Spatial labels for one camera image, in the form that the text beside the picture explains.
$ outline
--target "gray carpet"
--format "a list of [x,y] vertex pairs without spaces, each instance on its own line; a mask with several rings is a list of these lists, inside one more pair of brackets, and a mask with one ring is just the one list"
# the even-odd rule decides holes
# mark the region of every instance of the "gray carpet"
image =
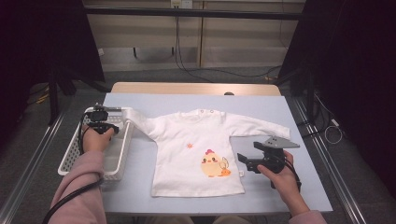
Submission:
[[[267,83],[267,77],[258,76],[268,71],[268,68],[224,68],[243,76],[225,74],[213,70],[195,71],[188,74],[178,69],[117,72],[106,74],[106,83],[111,87],[117,81],[158,81],[158,82],[207,82],[208,80],[218,83]],[[270,73],[269,77],[276,76],[278,70]],[[57,174],[59,163],[68,147],[70,139],[78,126],[81,113],[95,103],[102,103],[105,94],[98,92],[88,85],[76,82],[78,92],[75,96],[64,96],[60,92],[60,105],[65,109],[64,121],[49,146],[39,169],[36,171],[30,188],[26,191],[19,209],[15,213],[12,223],[40,223],[50,208],[50,201],[57,189],[62,177]],[[289,93],[289,85],[280,87],[286,96],[290,110],[299,123],[301,120],[293,99]],[[39,95],[32,95],[30,101]],[[50,104],[46,100],[42,104],[32,104],[23,113],[18,127],[12,133],[5,148],[0,154],[0,206],[3,207],[8,195],[17,184],[25,166],[32,158],[42,136],[48,128],[50,117]],[[317,126],[321,127],[324,122],[318,117]],[[299,126],[301,135],[307,134],[304,125]],[[324,214],[328,223],[351,223],[347,211],[337,194],[321,158],[310,139],[304,139],[306,147],[317,168],[319,177],[331,201],[333,212]],[[342,177],[349,186],[351,193],[359,203],[361,211],[367,223],[394,223],[396,220],[396,202],[388,194],[388,191],[378,179],[376,174],[367,166],[359,155],[359,150],[347,138],[336,145],[328,146]],[[289,214],[276,214],[259,217],[260,223],[287,223]],[[207,223],[207,219],[196,218],[199,223]],[[107,216],[108,223],[133,223],[133,218],[128,216]]]

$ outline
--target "white basket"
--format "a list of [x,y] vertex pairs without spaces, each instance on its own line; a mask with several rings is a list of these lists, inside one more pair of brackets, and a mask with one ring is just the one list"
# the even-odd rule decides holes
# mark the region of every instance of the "white basket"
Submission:
[[[85,110],[85,112],[91,111],[93,111],[92,107]],[[118,114],[114,113],[114,115],[112,115],[111,113],[112,112],[109,112],[106,122],[116,125],[122,122],[123,128],[118,134],[112,136],[111,141],[104,152],[104,179],[121,180],[124,172],[126,157],[128,155],[129,145],[132,138],[133,124],[129,120],[124,122],[121,112],[118,112]],[[84,124],[89,122],[90,120],[87,118],[85,118],[83,121]],[[77,126],[75,134],[58,168],[59,175],[66,175],[67,173],[69,173],[69,171],[73,167],[75,160],[79,157],[78,131],[79,129]]]

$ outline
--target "pink sleeve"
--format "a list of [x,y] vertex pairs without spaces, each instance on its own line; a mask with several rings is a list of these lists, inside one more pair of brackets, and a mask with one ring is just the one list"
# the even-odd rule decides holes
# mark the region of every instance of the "pink sleeve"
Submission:
[[292,217],[289,224],[325,224],[327,223],[319,211],[309,211]]
[[[99,151],[89,151],[80,156],[56,190],[51,207],[74,190],[98,181],[104,174],[103,160],[104,155]],[[49,223],[106,223],[100,188],[90,189],[64,204]]]

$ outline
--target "yellow chick graphic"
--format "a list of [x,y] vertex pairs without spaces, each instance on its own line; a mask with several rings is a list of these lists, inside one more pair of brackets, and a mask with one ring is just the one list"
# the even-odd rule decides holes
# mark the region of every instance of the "yellow chick graphic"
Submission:
[[208,149],[202,157],[201,169],[209,177],[225,176],[225,167],[228,167],[228,161],[225,158],[220,160],[220,157],[212,149]]

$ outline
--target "white shirt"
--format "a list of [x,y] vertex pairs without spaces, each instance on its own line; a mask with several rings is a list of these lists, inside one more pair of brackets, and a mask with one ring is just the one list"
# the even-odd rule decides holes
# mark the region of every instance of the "white shirt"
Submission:
[[289,128],[217,110],[197,109],[154,119],[129,110],[124,116],[157,144],[153,197],[244,193],[230,137],[275,135],[290,139]]

